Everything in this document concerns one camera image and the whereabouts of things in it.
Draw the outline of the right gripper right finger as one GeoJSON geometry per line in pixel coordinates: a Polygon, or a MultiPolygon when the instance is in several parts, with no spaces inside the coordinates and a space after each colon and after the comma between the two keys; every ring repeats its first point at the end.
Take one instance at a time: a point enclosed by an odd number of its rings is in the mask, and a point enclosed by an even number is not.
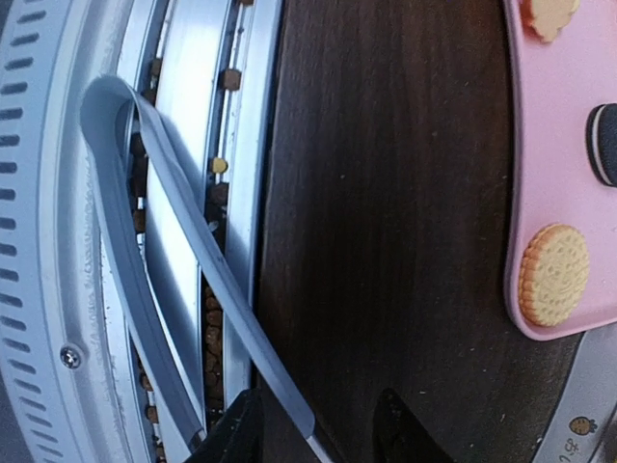
{"type": "Polygon", "coordinates": [[[374,462],[453,462],[392,388],[377,400],[372,444],[374,462]]]}

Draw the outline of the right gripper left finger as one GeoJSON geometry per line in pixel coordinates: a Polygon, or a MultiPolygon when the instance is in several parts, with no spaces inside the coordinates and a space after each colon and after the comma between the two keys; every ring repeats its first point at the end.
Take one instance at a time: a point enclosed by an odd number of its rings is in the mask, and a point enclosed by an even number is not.
{"type": "Polygon", "coordinates": [[[261,463],[264,411],[260,389],[243,391],[186,463],[261,463]]]}

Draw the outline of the metal serving tongs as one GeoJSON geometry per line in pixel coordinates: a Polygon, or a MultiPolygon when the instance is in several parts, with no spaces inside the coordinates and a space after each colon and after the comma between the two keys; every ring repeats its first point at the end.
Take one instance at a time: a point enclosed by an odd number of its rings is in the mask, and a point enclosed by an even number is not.
{"type": "Polygon", "coordinates": [[[292,380],[221,252],[186,176],[181,158],[183,144],[167,121],[125,81],[117,76],[96,78],[86,90],[80,124],[94,168],[94,202],[114,285],[129,332],[146,373],[167,405],[185,445],[195,449],[203,430],[195,408],[195,393],[185,385],[185,368],[176,365],[181,348],[167,336],[169,323],[160,319],[174,298],[160,294],[163,266],[175,260],[199,268],[213,289],[225,316],[315,456],[322,462],[332,455],[318,438],[315,416],[292,380]],[[162,243],[161,227],[146,231],[145,247],[138,247],[127,186],[128,132],[137,127],[169,205],[165,218],[175,223],[172,250],[162,243]]]}

